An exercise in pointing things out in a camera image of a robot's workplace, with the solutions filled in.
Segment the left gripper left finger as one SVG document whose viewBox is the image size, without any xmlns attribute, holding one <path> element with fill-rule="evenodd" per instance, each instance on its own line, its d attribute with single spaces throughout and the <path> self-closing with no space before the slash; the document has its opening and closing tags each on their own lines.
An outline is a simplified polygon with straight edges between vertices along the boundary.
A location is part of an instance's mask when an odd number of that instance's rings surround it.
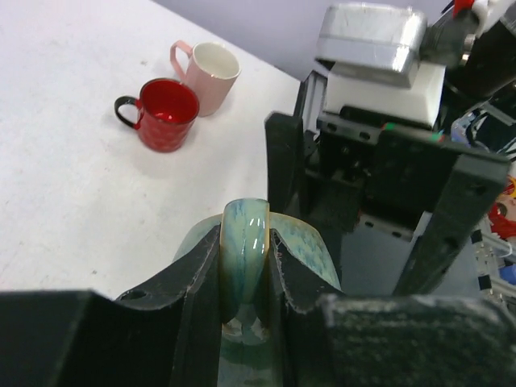
<svg viewBox="0 0 516 387">
<path fill-rule="evenodd" d="M 3 293 L 2 385 L 216 385 L 219 232 L 115 300 L 90 290 Z"/>
</svg>

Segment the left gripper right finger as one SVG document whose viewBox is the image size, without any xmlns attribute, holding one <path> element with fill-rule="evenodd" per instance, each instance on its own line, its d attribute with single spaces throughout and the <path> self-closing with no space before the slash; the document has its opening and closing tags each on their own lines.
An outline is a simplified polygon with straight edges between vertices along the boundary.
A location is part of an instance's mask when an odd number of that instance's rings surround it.
<svg viewBox="0 0 516 387">
<path fill-rule="evenodd" d="M 492 302 L 352 298 L 272 231 L 269 316 L 276 386 L 512 386 L 515 321 Z"/>
</svg>

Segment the pink faceted mug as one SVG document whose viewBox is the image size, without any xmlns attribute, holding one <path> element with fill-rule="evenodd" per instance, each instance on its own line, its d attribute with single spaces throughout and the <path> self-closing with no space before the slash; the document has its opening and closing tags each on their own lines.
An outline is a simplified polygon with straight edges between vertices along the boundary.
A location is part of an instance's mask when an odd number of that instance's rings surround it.
<svg viewBox="0 0 516 387">
<path fill-rule="evenodd" d="M 170 48 L 169 59 L 180 81 L 197 95 L 201 117 L 212 115 L 220 108 L 241 74 L 235 55 L 214 42 L 190 47 L 178 40 Z"/>
</svg>

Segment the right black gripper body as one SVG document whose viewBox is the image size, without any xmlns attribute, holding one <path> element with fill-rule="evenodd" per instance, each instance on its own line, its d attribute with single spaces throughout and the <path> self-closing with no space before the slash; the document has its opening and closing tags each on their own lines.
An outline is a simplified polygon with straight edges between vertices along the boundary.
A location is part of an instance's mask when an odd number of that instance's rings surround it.
<svg viewBox="0 0 516 387">
<path fill-rule="evenodd" d="M 464 175 L 462 151 L 443 131 L 440 72 L 411 89 L 367 85 L 365 97 L 335 106 L 328 98 L 354 85 L 312 73 L 303 83 L 305 154 L 298 174 L 298 213 L 342 230 L 371 216 L 414 228 L 423 214 L 436 225 L 452 208 Z"/>
</svg>

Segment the teal glazed mug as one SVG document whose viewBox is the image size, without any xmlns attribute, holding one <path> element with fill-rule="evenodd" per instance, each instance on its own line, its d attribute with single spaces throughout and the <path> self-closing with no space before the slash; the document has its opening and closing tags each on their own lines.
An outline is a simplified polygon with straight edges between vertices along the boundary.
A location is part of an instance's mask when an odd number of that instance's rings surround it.
<svg viewBox="0 0 516 387">
<path fill-rule="evenodd" d="M 271 211 L 260 198 L 241 198 L 223 212 L 188 231 L 175 255 L 182 258 L 212 228 L 219 226 L 219 300 L 231 319 L 222 325 L 218 367 L 220 386 L 280 386 L 282 373 L 273 355 L 272 328 L 261 312 L 268 309 L 267 255 L 270 232 L 279 232 L 304 268 L 340 289 L 338 274 L 319 232 L 303 221 Z"/>
</svg>

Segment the red mug black handle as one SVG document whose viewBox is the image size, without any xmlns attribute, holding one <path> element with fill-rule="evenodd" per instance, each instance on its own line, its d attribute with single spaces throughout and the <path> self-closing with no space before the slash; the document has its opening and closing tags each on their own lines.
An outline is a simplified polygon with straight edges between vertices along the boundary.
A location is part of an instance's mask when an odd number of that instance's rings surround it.
<svg viewBox="0 0 516 387">
<path fill-rule="evenodd" d="M 132 122 L 119 112 L 121 106 L 137 110 Z M 188 86 L 169 78 L 145 83 L 137 98 L 121 96 L 114 101 L 116 117 L 136 130 L 144 145 L 156 152 L 174 152 L 185 142 L 200 111 L 198 97 Z"/>
</svg>

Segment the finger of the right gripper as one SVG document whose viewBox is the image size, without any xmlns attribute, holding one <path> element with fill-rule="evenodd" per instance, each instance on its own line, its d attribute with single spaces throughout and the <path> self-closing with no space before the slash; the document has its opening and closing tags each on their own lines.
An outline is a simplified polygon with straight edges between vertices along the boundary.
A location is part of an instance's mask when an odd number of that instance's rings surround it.
<svg viewBox="0 0 516 387">
<path fill-rule="evenodd" d="M 505 156 L 463 145 L 414 141 L 402 153 L 394 197 L 431 219 L 416 239 L 394 294 L 430 293 L 442 280 L 472 229 L 505 188 Z"/>
<path fill-rule="evenodd" d="M 306 192 L 303 121 L 273 112 L 265 120 L 264 129 L 270 210 L 301 218 L 302 196 Z"/>
</svg>

